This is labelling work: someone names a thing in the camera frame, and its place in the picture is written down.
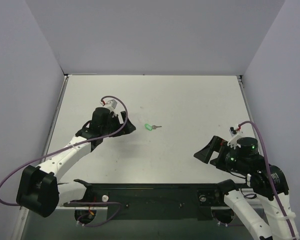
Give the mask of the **green key tag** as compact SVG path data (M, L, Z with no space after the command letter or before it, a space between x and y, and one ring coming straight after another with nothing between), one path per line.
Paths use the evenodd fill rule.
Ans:
M148 130L148 131L152 131L153 130L153 127L151 125L149 125L148 123L146 123L144 125L144 127Z

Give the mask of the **silver key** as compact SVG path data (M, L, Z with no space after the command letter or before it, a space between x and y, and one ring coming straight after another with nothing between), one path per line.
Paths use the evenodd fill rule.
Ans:
M152 129L153 129L153 130L156 130L156 129L161 128L161 127L162 127L162 126L152 125Z

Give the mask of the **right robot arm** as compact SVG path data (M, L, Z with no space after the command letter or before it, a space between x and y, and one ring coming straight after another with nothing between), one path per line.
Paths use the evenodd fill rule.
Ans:
M237 134L226 141L213 136L193 156L221 171L243 176L245 184L261 203L266 221L255 212L231 179L217 183L213 198L216 203L228 206L255 240L300 239L286 177L279 167L269 164L259 153L257 139Z

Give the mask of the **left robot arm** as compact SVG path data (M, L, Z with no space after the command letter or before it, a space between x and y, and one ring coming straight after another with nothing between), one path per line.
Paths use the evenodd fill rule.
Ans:
M128 135L137 129L126 111L120 115L123 123L113 110L97 107L92 119L63 149L47 156L43 163L29 165L23 170L16 202L42 217L50 216L57 207L72 201L82 206L89 205L93 200L93 193L88 190L89 183L80 179L68 183L60 183L60 180L81 158L94 151L104 138Z

